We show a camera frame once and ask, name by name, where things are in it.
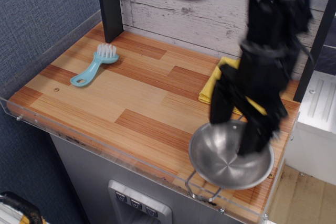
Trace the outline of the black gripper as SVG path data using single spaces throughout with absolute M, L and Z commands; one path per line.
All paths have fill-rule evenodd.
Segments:
M 247 121 L 239 156 L 261 152 L 279 131 L 281 120 L 288 115 L 280 93 L 288 85 L 299 51 L 294 45 L 279 49 L 243 45 L 238 69 L 220 66 L 222 75 L 213 89 L 209 121 L 222 124 L 230 120 L 234 107 L 241 111 Z M 246 97 L 262 106 L 267 115 L 253 108 Z

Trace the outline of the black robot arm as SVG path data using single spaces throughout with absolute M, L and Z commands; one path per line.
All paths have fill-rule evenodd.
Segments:
M 310 0 L 249 0 L 248 32 L 239 66 L 219 67 L 211 98 L 210 122 L 227 122 L 233 109 L 247 119 L 238 155 L 260 152 L 287 116 L 280 94 L 299 53 L 298 34 L 308 30 Z

